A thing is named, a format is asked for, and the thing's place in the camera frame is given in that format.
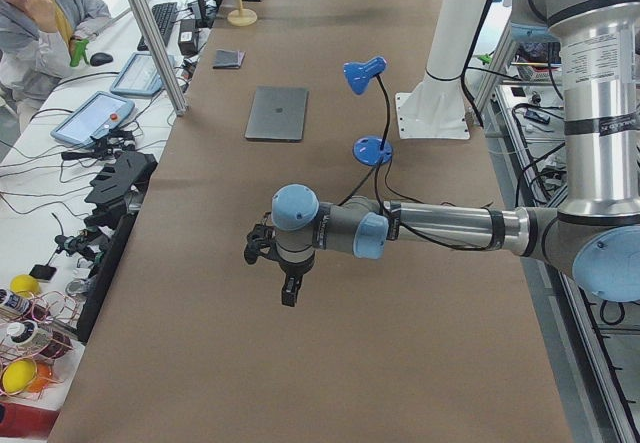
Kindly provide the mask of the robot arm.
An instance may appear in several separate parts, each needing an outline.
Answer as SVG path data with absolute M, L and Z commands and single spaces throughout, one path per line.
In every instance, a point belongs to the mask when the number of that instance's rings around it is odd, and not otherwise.
M 633 71 L 639 0 L 514 0 L 519 23 L 561 44 L 567 195 L 556 208 L 511 211 L 381 202 L 320 202 L 291 184 L 273 197 L 269 257 L 296 303 L 315 253 L 377 259 L 388 241 L 418 238 L 460 251 L 508 250 L 547 263 L 615 302 L 639 297 L 639 188 Z

